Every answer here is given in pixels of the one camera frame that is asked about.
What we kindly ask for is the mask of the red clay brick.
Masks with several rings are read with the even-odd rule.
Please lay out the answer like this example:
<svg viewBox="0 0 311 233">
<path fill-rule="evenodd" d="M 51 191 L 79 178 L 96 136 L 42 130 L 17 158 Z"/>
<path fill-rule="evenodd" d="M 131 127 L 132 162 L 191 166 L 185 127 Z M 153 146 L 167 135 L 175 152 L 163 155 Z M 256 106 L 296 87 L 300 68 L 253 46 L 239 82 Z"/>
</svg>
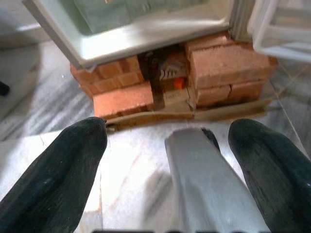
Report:
<svg viewBox="0 0 311 233">
<path fill-rule="evenodd" d="M 190 57 L 193 51 L 234 44 L 236 44 L 236 42 L 228 38 L 226 35 L 207 36 L 186 42 L 185 51 L 186 55 Z"/>
<path fill-rule="evenodd" d="M 154 103 L 150 82 L 117 89 L 93 97 L 94 115 L 112 119 L 147 111 Z"/>
<path fill-rule="evenodd" d="M 198 89 L 195 91 L 196 108 L 230 105 L 257 100 L 266 81 L 252 81 L 239 84 Z"/>
<path fill-rule="evenodd" d="M 197 89 L 266 80 L 277 59 L 254 51 L 249 45 L 229 45 L 193 51 L 190 77 Z"/>
<path fill-rule="evenodd" d="M 139 62 L 136 56 L 98 65 L 93 71 L 77 69 L 73 64 L 70 64 L 72 75 L 77 81 L 82 83 L 91 83 L 97 80 L 114 78 L 118 75 L 139 70 Z"/>
<path fill-rule="evenodd" d="M 91 84 L 83 85 L 81 86 L 81 89 L 87 95 L 94 96 L 142 82 L 144 82 L 144 78 L 140 72 L 130 72 L 115 76 L 113 78 L 95 81 Z"/>
</svg>

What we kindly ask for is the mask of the grey mini fridge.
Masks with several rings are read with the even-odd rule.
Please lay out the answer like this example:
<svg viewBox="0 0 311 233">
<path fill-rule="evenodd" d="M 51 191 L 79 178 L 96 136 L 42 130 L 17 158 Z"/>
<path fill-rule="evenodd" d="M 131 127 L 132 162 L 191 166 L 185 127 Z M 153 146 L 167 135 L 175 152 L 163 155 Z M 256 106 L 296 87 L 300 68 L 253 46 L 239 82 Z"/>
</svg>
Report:
<svg viewBox="0 0 311 233">
<path fill-rule="evenodd" d="M 209 0 L 177 12 L 157 12 L 109 31 L 93 33 L 73 0 L 23 0 L 42 29 L 78 69 L 93 69 L 148 50 L 229 31 L 250 41 L 247 23 L 255 0 Z"/>
</svg>

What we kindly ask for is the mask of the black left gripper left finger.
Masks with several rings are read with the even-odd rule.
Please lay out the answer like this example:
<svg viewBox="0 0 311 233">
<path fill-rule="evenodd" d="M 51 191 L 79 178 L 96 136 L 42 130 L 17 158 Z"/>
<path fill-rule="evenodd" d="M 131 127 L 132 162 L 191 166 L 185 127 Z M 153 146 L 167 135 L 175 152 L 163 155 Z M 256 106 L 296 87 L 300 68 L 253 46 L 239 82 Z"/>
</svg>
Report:
<svg viewBox="0 0 311 233">
<path fill-rule="evenodd" d="M 0 233 L 73 233 L 106 147 L 104 119 L 66 127 L 0 201 Z"/>
</svg>

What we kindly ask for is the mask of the white striped wrapper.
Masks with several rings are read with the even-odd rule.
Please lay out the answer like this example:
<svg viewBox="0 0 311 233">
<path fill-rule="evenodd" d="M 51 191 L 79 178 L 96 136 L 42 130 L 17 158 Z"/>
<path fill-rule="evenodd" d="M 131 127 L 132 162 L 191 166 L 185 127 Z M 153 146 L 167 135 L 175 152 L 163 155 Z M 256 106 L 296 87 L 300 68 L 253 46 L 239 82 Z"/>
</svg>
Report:
<svg viewBox="0 0 311 233">
<path fill-rule="evenodd" d="M 177 76 L 180 70 L 178 63 L 165 63 L 160 68 L 160 80 L 171 79 Z"/>
</svg>

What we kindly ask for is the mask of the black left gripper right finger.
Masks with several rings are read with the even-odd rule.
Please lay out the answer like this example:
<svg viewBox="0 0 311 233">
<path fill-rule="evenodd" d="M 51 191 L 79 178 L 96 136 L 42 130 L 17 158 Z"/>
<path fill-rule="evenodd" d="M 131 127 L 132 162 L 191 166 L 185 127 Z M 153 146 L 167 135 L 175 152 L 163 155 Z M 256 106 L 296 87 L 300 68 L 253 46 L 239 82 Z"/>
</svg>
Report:
<svg viewBox="0 0 311 233">
<path fill-rule="evenodd" d="M 311 233 L 311 161 L 286 136 L 251 119 L 232 122 L 229 146 L 272 233 Z"/>
</svg>

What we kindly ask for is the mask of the grey fridge door with sticker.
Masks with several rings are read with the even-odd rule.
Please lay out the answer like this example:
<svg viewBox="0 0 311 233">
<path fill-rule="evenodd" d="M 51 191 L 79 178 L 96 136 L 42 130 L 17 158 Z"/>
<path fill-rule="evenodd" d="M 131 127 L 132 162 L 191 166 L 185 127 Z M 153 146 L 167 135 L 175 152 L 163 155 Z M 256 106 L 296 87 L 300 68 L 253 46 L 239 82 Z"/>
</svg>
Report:
<svg viewBox="0 0 311 233">
<path fill-rule="evenodd" d="M 311 0 L 256 0 L 247 32 L 258 53 L 311 63 Z"/>
</svg>

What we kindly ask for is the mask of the brown cardboard sheet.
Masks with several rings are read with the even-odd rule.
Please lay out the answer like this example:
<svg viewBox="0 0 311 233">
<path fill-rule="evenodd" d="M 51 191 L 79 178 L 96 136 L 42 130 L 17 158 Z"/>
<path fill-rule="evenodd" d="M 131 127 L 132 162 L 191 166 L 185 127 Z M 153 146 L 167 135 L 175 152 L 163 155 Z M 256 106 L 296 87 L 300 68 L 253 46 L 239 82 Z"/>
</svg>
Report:
<svg viewBox="0 0 311 233">
<path fill-rule="evenodd" d="M 195 110 L 192 112 L 142 112 L 109 119 L 106 123 L 106 126 L 107 128 L 118 131 L 125 128 L 171 120 L 217 121 L 223 119 L 232 119 L 261 112 L 264 110 L 265 106 L 271 103 L 273 100 L 274 98 L 270 97 L 252 102 L 222 106 L 208 110 Z"/>
</svg>

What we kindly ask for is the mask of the silver robot leg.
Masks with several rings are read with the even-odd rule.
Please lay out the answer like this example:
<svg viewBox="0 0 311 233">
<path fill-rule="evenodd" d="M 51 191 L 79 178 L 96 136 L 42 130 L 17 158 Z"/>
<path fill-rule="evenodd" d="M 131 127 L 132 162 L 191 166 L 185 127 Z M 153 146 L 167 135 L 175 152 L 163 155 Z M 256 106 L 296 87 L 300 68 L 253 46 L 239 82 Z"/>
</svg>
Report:
<svg viewBox="0 0 311 233">
<path fill-rule="evenodd" d="M 184 233 L 270 233 L 237 173 L 202 129 L 165 139 Z"/>
</svg>

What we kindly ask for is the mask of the brown cardboard piece with writing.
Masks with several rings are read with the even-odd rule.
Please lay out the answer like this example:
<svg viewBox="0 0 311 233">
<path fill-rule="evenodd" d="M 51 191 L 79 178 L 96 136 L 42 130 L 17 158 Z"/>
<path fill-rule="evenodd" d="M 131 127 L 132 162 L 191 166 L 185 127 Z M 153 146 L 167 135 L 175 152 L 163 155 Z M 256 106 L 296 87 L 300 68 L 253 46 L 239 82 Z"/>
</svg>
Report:
<svg viewBox="0 0 311 233">
<path fill-rule="evenodd" d="M 167 86 L 163 87 L 163 100 L 165 112 L 190 112 L 189 104 L 190 95 L 188 88 L 171 89 Z"/>
</svg>

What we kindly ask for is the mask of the small black object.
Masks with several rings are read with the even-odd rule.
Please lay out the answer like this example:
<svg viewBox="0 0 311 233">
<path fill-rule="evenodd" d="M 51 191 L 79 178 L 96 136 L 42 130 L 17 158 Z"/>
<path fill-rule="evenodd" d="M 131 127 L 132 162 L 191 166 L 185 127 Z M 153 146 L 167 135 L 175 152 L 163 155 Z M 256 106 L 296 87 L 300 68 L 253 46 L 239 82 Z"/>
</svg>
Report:
<svg viewBox="0 0 311 233">
<path fill-rule="evenodd" d="M 7 96 L 10 92 L 10 87 L 0 81 L 0 96 Z"/>
</svg>

